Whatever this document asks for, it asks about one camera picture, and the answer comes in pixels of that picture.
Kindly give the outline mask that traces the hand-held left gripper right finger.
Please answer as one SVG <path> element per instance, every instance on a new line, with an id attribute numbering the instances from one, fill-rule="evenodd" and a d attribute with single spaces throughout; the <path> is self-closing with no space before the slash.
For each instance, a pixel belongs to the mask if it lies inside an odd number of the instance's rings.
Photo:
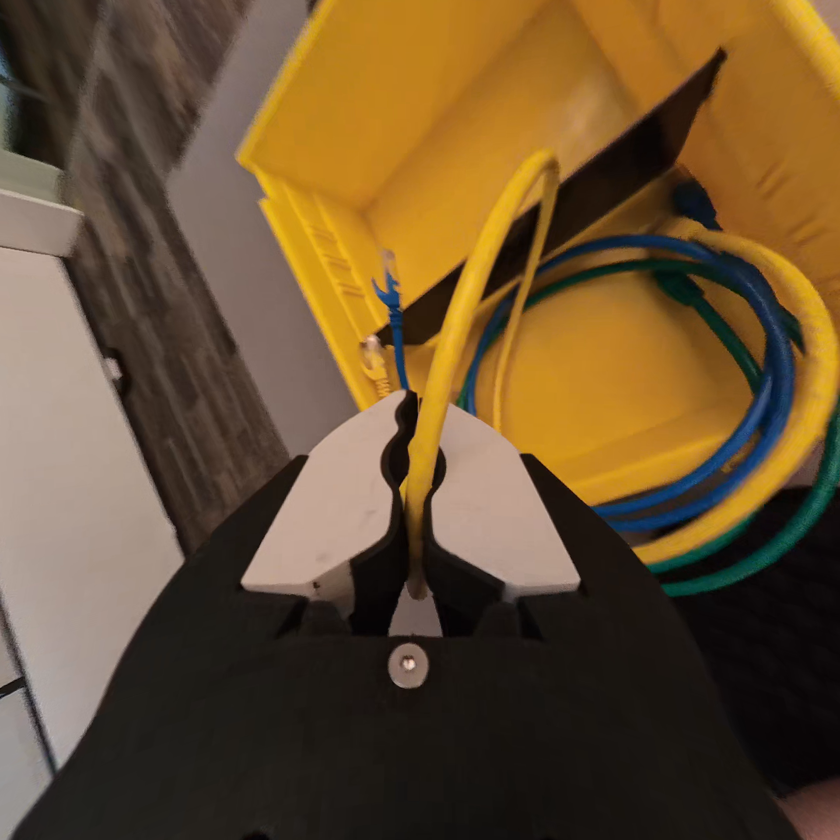
<path id="1" fill-rule="evenodd" d="M 444 474 L 427 499 L 427 567 L 442 560 L 507 602 L 576 592 L 579 572 L 514 445 L 452 405 L 439 448 Z"/>

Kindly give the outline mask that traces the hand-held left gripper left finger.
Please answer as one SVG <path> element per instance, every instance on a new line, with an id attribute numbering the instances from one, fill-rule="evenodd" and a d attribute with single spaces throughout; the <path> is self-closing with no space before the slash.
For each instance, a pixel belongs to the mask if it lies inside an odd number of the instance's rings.
<path id="1" fill-rule="evenodd" d="M 417 408 L 414 392 L 386 396 L 312 449 L 241 579 L 244 590 L 354 612 L 351 562 L 382 541 L 392 523 L 398 486 L 385 477 L 383 457 L 403 408 Z"/>

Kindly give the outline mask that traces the yellow plastic bin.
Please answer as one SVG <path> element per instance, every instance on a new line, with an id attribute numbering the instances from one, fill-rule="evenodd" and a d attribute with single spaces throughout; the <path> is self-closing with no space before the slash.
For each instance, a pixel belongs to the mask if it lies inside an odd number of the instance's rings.
<path id="1" fill-rule="evenodd" d="M 520 164 L 562 182 L 724 48 L 677 162 L 566 246 L 669 225 L 679 174 L 787 258 L 838 328 L 838 43 L 807 2 L 321 2 L 238 152 L 357 406 L 361 342 L 466 260 Z M 592 505 L 696 468 L 749 406 L 735 363 L 645 274 L 527 311 L 501 432 Z"/>

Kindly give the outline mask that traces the white cabinet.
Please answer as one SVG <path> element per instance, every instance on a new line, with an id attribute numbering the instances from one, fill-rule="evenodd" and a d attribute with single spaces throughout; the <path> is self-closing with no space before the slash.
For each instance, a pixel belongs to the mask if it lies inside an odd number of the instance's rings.
<path id="1" fill-rule="evenodd" d="M 66 267 L 61 176 L 2 149 L 2 615 L 51 774 L 183 561 Z"/>

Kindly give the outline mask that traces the black bin divider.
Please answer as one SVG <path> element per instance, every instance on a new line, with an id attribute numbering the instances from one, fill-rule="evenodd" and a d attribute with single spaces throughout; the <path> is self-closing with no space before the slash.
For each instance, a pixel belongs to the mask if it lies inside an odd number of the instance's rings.
<path id="1" fill-rule="evenodd" d="M 566 246 L 676 164 L 700 106 L 708 100 L 728 53 L 719 48 L 666 100 L 583 164 L 558 187 L 542 256 Z M 490 273 L 482 299 L 520 275 L 537 225 L 539 207 L 513 222 Z M 441 330 L 463 260 L 403 312 L 402 336 L 421 345 Z"/>

